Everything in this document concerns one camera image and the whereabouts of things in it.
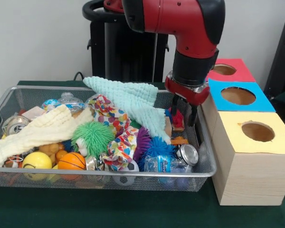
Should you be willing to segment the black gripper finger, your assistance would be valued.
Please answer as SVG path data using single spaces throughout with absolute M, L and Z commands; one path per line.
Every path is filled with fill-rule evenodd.
M 178 103 L 179 96 L 174 95 L 173 100 L 172 100 L 172 105 L 171 105 L 171 115 L 175 116 L 177 113 L 177 103 Z
M 192 104 L 190 106 L 191 106 L 191 114 L 189 115 L 189 126 L 193 126 L 197 115 L 197 106 Z

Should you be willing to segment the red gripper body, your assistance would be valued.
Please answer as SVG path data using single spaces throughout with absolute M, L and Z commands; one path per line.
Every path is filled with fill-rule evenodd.
M 177 83 L 171 76 L 166 77 L 165 87 L 170 93 L 183 98 L 188 104 L 193 106 L 202 104 L 209 96 L 210 90 L 207 83 L 204 83 L 200 87 L 186 87 Z

